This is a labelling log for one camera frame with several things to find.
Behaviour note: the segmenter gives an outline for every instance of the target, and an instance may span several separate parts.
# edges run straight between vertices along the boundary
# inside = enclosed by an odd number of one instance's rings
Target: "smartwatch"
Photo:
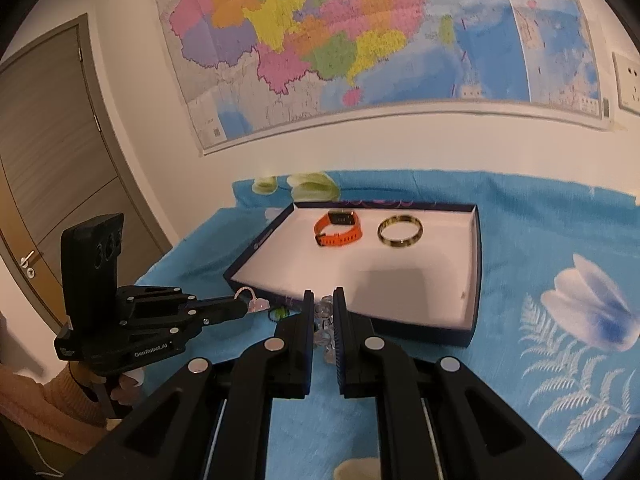
[[[351,229],[343,233],[332,235],[324,234],[322,231],[329,225],[350,225]],[[360,228],[360,219],[353,211],[334,210],[329,211],[314,226],[316,234],[316,242],[321,247],[342,246],[351,244],[362,238],[362,229]]]

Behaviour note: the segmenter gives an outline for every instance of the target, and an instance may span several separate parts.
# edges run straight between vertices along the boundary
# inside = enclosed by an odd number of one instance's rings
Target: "gold bracelet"
[[[418,232],[415,235],[413,235],[412,237],[410,237],[410,238],[402,238],[401,240],[391,240],[391,239],[385,238],[383,236],[382,231],[384,231],[390,225],[398,224],[400,222],[409,222],[411,224],[417,225],[418,226]],[[423,232],[424,232],[424,229],[422,228],[422,224],[420,223],[420,221],[415,216],[411,216],[411,215],[391,216],[391,217],[387,218],[385,221],[383,221],[382,224],[380,224],[378,226],[378,238],[380,239],[380,241],[383,244],[388,245],[389,247],[409,247],[409,246],[412,246],[420,238],[422,238],[422,233]]]

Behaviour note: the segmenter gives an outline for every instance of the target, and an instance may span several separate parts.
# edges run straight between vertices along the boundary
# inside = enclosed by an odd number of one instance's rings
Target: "map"
[[[578,0],[156,3],[203,150],[381,105],[492,100],[601,116]]]

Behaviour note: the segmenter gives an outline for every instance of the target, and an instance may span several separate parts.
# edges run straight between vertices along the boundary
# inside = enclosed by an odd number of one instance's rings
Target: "floral bedsheet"
[[[513,175],[355,171],[234,184],[220,210],[143,276],[204,298],[228,294],[222,272],[291,200],[478,204],[482,287],[469,348],[401,341],[409,354],[460,358],[587,479],[606,476],[640,425],[640,208],[626,194]],[[147,371],[151,390],[192,356],[236,357],[273,333],[255,314],[204,331]],[[338,396],[316,355],[312,392],[273,407],[267,478],[331,478],[343,460],[377,455],[373,405]]]

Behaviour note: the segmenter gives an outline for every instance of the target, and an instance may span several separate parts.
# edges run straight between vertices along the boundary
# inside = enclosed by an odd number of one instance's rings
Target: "screw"
[[[382,350],[385,347],[385,340],[379,337],[367,337],[364,340],[364,346],[369,350]]]
[[[282,350],[284,348],[284,341],[279,337],[270,337],[267,341],[264,342],[264,347],[269,352],[277,352],[278,350]]]
[[[207,363],[207,360],[203,359],[202,357],[196,357],[195,359],[189,361],[187,368],[192,374],[200,374],[204,370],[209,368],[209,363]]]
[[[440,360],[440,367],[446,372],[457,372],[460,370],[460,361],[455,357],[443,357]]]

